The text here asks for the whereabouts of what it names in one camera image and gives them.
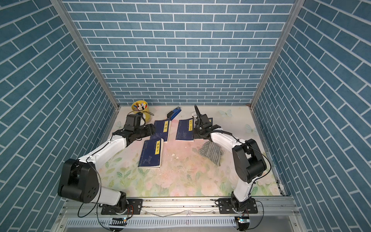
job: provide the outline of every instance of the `table surface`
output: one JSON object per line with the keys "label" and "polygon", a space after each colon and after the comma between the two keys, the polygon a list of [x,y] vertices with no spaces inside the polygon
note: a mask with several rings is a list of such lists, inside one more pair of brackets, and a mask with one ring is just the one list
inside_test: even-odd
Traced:
{"label": "table surface", "polygon": [[[167,113],[174,108],[174,106],[150,106],[149,111],[154,116],[147,123],[166,119]],[[171,122],[160,168],[138,168],[144,140],[149,139],[147,137],[142,141],[133,142],[99,169],[102,185],[126,192],[128,197],[230,196],[238,180],[232,152],[222,148],[220,166],[217,166],[198,154],[198,150],[207,140],[176,141],[179,120],[191,118],[195,111],[193,106],[182,106],[181,109],[182,111]],[[223,130],[233,133],[235,137],[254,139],[265,154],[248,107],[200,106],[199,110],[201,114],[212,117],[213,124],[220,125]],[[120,108],[111,132],[123,128],[126,115],[130,111],[131,107]],[[252,195],[280,195],[272,172],[257,181],[252,189]]]}

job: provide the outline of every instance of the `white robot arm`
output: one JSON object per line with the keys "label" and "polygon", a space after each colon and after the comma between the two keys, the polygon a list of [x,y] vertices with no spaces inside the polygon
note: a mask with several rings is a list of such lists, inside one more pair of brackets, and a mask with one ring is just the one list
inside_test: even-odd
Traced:
{"label": "white robot arm", "polygon": [[153,135],[153,124],[145,125],[143,115],[129,114],[124,128],[113,132],[105,143],[75,159],[68,159],[63,164],[58,195],[83,203],[99,203],[110,211],[121,214],[126,211],[126,193],[101,186],[99,170],[116,153],[129,146],[135,140]]}
{"label": "white robot arm", "polygon": [[[229,132],[217,130],[220,126],[212,125],[206,114],[200,114],[196,105],[195,109],[194,138],[209,139],[233,153],[239,179],[231,194],[231,203],[236,212],[242,212],[246,209],[252,184],[266,169],[263,155],[254,140],[238,139]],[[101,186],[97,170],[133,141],[153,135],[154,131],[154,126],[145,125],[144,118],[139,114],[128,115],[124,128],[115,131],[108,141],[77,160],[69,159],[64,163],[58,195],[83,203],[103,204],[110,211],[123,213],[127,208],[126,194]]]}

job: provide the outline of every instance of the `blue brick wall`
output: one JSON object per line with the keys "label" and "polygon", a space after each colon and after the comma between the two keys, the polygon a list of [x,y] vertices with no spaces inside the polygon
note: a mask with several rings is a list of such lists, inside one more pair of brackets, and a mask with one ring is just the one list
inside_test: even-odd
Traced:
{"label": "blue brick wall", "polygon": [[113,107],[49,0],[0,0],[0,231],[50,230]]}
{"label": "blue brick wall", "polygon": [[371,231],[370,13],[306,0],[256,105],[308,231]]}
{"label": "blue brick wall", "polygon": [[242,105],[294,0],[63,2],[121,105]]}

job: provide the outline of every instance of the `blue stapler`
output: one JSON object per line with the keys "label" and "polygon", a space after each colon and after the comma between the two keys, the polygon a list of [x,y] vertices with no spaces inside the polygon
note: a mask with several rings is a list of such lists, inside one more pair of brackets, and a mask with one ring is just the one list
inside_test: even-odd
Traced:
{"label": "blue stapler", "polygon": [[180,111],[182,111],[180,107],[173,109],[167,114],[167,119],[169,119],[170,121],[173,120],[175,116],[179,114]]}

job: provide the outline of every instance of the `striped cloth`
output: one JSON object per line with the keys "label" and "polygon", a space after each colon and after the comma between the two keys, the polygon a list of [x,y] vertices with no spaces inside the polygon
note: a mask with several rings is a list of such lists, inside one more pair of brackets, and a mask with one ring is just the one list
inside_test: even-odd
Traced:
{"label": "striped cloth", "polygon": [[204,156],[211,160],[214,164],[220,166],[220,156],[223,154],[223,152],[220,149],[220,146],[212,141],[207,141],[200,150],[198,150],[198,153],[201,156]]}

